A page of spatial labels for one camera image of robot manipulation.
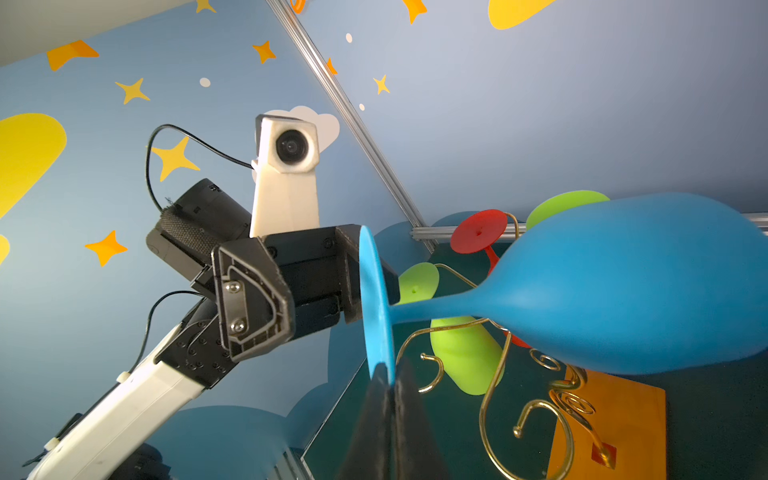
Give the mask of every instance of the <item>ceiling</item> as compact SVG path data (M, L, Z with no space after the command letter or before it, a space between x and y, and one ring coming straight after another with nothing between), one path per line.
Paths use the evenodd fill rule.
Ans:
M0 0L0 66L190 0Z

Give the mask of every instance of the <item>screw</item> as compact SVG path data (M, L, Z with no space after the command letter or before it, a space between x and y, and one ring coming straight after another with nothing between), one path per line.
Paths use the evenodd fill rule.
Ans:
M232 331L235 333L242 333L245 330L245 320L237 319L232 322Z
M242 284L238 281L229 282L224 288L229 293L237 293L240 291L240 288L242 288Z

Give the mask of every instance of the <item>white cloud shape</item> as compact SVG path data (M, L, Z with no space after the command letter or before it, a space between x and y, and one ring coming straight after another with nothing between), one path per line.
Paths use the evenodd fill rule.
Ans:
M341 131L338 118L331 114L318 114L309 107L294 107L291 111L270 110L265 115L280 115L311 121L317 127L317 141L320 143L321 152L339 137L339 132Z

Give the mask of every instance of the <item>blue wall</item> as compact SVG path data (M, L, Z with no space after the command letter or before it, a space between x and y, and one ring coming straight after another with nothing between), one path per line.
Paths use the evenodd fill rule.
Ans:
M249 161L260 113L306 105L339 117L265 2L211 4L217 13L196 14L193 3L86 39L99 57L75 58L57 71L46 55L0 68L0 119L43 113L57 119L68 137L50 170L0 219L0 234L11 244L0 265L0 478L28 471L21 463L133 362L152 303L187 288L144 244L158 217L143 177L149 133L159 124L177 124ZM252 45L265 41L276 58L262 64ZM200 85L203 77L210 87ZM124 92L115 82L139 78L151 100L123 105ZM172 148L180 140L180 134L165 131L155 146ZM251 209L250 170L193 142L186 155L200 171L178 169L163 183L160 159L153 155L152 178L162 204L208 177ZM317 183L323 225L364 223L380 231L405 219L345 125L321 155ZM398 228L388 241L402 258L415 243L407 229ZM112 230L128 250L101 267L84 245ZM149 345L193 303L188 296L164 302ZM257 478L260 468L273 465L259 448L264 442L276 449L303 446L362 361L359 328L342 325L301 339L290 346L301 351L299 358L278 349L238 366L153 438L167 452L172 472L183 473L177 475L182 480L213 478L205 475L199 452L189 448L196 438L189 429L209 440L253 447L243 457L249 467L233 467L244 476L221 478ZM230 412L246 412L234 422L247 422L230 424L218 435L213 425L221 427L218 419ZM185 464L190 458L197 463ZM210 468L219 465L218 458L206 460Z
M768 2L557 0L506 30L488 0L423 3L299 19L427 222L579 189L768 210Z

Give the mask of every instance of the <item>yellow cloud shape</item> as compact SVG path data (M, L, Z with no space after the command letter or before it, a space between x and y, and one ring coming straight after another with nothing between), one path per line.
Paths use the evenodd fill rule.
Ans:
M2 261L5 260L10 251L11 244L8 242L8 239L0 235L0 265L2 265Z
M506 30L525 22L552 2L554 0L491 0L488 17L494 28Z
M21 114L0 120L0 218L40 180L67 145L55 118ZM11 246L0 235L0 263Z

